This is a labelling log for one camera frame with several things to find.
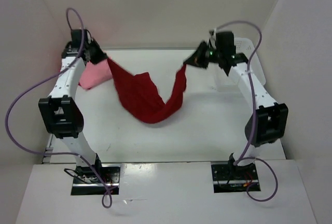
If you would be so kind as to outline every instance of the white backdrop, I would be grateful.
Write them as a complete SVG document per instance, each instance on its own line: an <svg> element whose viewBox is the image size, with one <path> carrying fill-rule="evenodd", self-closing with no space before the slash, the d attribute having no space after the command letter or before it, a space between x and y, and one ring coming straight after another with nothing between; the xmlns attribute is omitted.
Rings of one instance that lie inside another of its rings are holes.
<svg viewBox="0 0 332 224"><path fill-rule="evenodd" d="M37 160L9 140L5 113L19 93L59 69L65 39L43 0L0 0L0 9L0 222L12 224L32 166L41 158ZM13 110L13 135L31 149L45 149L48 134L37 104L52 87L49 83L34 90Z"/></svg>
<svg viewBox="0 0 332 224"><path fill-rule="evenodd" d="M263 27L276 1L45 0L67 37L64 11L72 6L103 47L194 47L210 28L230 20L250 20ZM255 39L250 27L234 29L238 36Z"/></svg>
<svg viewBox="0 0 332 224"><path fill-rule="evenodd" d="M289 107L283 145L319 224L332 223L331 37L332 0L279 0L259 56L269 91Z"/></svg>

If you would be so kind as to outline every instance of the white tabletop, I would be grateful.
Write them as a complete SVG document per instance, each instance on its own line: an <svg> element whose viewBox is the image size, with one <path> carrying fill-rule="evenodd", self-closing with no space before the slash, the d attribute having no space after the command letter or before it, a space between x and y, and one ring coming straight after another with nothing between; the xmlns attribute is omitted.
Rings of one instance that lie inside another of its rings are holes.
<svg viewBox="0 0 332 224"><path fill-rule="evenodd" d="M102 207L101 195L70 196L72 178L63 169L73 164L35 165L17 224L315 224L295 161L269 164L279 190L266 203L252 201L245 192L214 193L209 162L123 164L111 209ZM256 166L261 192L252 195L262 199L275 183L265 165Z"/></svg>
<svg viewBox="0 0 332 224"><path fill-rule="evenodd" d="M176 71L192 52L113 50L108 54L131 73L149 72L159 94L167 101ZM264 79L258 58L253 60L253 69ZM85 119L84 135L102 162L221 161L243 150L244 127L252 109L237 86L230 86L231 81L214 64L208 70L188 66L186 75L182 108L153 125L139 122L123 109L112 80L90 91L77 89L76 103ZM55 138L52 147L54 152L68 151ZM281 142L265 145L260 157L285 159ZM75 160L71 156L52 156L50 162Z"/></svg>

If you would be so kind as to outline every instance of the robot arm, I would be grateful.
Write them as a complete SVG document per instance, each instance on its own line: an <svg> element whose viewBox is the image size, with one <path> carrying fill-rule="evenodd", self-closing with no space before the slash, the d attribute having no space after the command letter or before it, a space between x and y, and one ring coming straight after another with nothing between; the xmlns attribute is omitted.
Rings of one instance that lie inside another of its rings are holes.
<svg viewBox="0 0 332 224"><path fill-rule="evenodd" d="M274 143L284 135L288 108L285 104L279 104L265 90L253 71L247 71L247 57L242 53L236 53L234 34L232 32L210 32L210 40L202 41L198 49L184 64L199 68L207 68L210 62L218 63L226 75L239 87L249 106L252 106L252 90L248 73L251 74L256 100L256 126L255 134L249 149L244 157L257 157L260 148L266 143ZM246 139L249 140L252 129L253 116L245 126ZM230 156L231 161L237 161L242 150ZM238 166L246 166L253 160L242 160Z"/></svg>
<svg viewBox="0 0 332 224"><path fill-rule="evenodd" d="M93 164L97 171L101 168L98 155L90 148L83 134L83 115L75 103L75 94L80 77L88 61L97 64L107 58L97 42L85 30L86 40L84 52L73 66L58 77L56 85L47 98L39 100L38 107L46 129L61 139L69 150L82 155ZM68 67L77 55L81 42L81 30L72 30L72 41L69 42L62 53L61 70ZM93 175L87 164L75 157L77 170L85 176Z"/></svg>

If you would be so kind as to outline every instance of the pink cloth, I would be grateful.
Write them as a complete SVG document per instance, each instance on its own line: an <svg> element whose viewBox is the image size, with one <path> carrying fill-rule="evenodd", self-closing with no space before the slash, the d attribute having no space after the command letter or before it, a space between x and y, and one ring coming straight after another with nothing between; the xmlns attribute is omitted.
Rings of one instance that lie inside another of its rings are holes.
<svg viewBox="0 0 332 224"><path fill-rule="evenodd" d="M89 90L110 79L112 79L112 73L110 72L107 60L97 65L88 62L79 80L79 85L83 89Z"/></svg>

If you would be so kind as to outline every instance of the cloth fold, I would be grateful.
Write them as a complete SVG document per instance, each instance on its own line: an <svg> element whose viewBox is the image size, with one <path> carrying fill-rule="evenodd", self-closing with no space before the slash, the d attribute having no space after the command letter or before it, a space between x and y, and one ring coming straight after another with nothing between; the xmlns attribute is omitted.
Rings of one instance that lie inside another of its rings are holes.
<svg viewBox="0 0 332 224"><path fill-rule="evenodd" d="M186 65L177 71L172 95L164 103L148 72L132 75L112 59L107 59L122 106L138 120L154 124L178 111L186 90Z"/></svg>

